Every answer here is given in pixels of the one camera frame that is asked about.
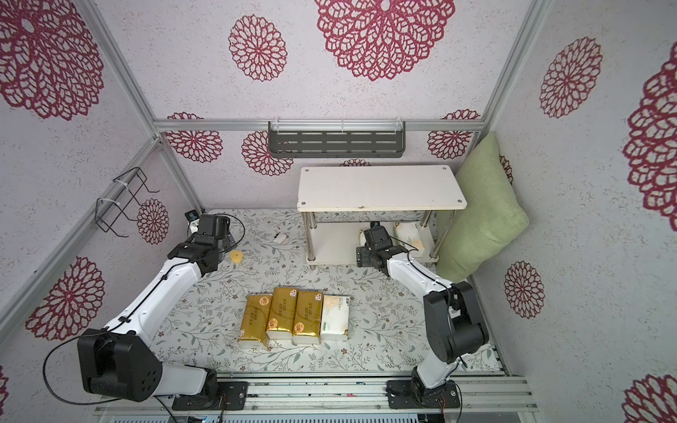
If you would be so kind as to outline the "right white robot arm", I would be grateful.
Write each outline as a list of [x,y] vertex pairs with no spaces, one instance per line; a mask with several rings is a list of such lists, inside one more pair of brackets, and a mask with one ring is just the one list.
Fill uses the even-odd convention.
[[356,249],[356,263],[372,267],[420,297],[429,354],[413,372],[410,394],[419,403],[440,396],[448,378],[466,354],[489,342],[481,305],[468,282],[442,278],[413,257],[414,247],[393,238],[378,221],[363,232],[365,242]]

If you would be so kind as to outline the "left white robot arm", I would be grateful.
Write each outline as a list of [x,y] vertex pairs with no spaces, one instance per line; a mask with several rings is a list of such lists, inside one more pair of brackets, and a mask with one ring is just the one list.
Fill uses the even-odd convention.
[[134,402],[180,396],[193,406],[217,403],[215,371],[164,363],[151,344],[176,303],[236,247],[230,223],[225,214],[201,215],[197,231],[171,250],[141,294],[104,328],[83,333],[77,349],[86,392]]

